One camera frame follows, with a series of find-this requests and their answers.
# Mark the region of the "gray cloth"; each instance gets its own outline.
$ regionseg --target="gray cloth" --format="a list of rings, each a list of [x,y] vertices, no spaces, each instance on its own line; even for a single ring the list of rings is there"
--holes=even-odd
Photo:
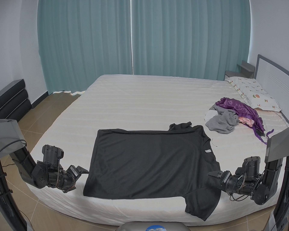
[[[231,109],[225,109],[214,104],[209,110],[216,110],[218,112],[218,115],[206,122],[206,126],[210,131],[229,134],[239,122],[238,115],[236,115],[236,112]]]

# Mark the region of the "floral pillowcase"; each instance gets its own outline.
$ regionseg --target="floral pillowcase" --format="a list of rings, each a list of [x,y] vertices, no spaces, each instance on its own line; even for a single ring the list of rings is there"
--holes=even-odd
[[[277,101],[263,89],[256,79],[230,77],[225,80],[239,92],[250,107],[265,111],[281,111]]]

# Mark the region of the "pile of clothes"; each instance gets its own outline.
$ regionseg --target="pile of clothes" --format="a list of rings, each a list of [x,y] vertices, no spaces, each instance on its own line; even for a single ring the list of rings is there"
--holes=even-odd
[[[222,98],[205,114],[205,121],[209,130],[217,131],[221,134],[229,134],[234,130],[237,123],[241,122],[253,129],[255,136],[267,144],[261,138],[261,136],[265,136],[262,118],[259,117],[255,109],[239,100]],[[274,129],[267,132],[267,138],[269,138],[268,135],[273,131]]]

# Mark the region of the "white cloth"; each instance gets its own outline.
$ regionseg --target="white cloth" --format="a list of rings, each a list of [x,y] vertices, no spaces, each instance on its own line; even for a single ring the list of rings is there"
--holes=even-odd
[[[214,116],[218,115],[218,112],[216,110],[208,110],[205,113],[205,122],[208,122],[211,118],[213,118]]]
[[[32,150],[34,160],[42,160],[42,146],[55,145],[64,150],[60,164],[67,169],[71,164],[89,169],[95,138],[99,129],[168,130],[172,123],[188,121],[202,125],[222,171],[234,173],[249,156],[260,156],[260,172],[265,167],[266,145],[254,135],[252,129],[238,124],[229,135],[209,131],[204,114],[222,97],[242,102],[239,93],[227,81],[205,79],[103,75],[55,120]],[[258,111],[266,131],[276,134],[287,126],[280,113]],[[277,193],[264,205],[250,200],[231,202],[222,192],[214,212],[206,221],[185,212],[183,197],[107,200],[84,197],[87,175],[76,182],[76,189],[63,193],[44,187],[31,191],[46,205],[61,213],[83,220],[121,225],[128,221],[178,221],[188,226],[212,225],[228,222],[276,204],[282,185],[282,167]]]

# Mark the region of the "gray nightstand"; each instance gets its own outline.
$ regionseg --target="gray nightstand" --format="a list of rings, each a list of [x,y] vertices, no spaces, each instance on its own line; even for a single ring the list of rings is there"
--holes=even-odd
[[[233,76],[244,77],[244,78],[249,78],[249,79],[254,78],[255,67],[253,65],[242,60],[241,65],[237,64],[237,67],[239,67],[240,72],[227,70],[225,72],[225,79],[228,77],[233,77]]]

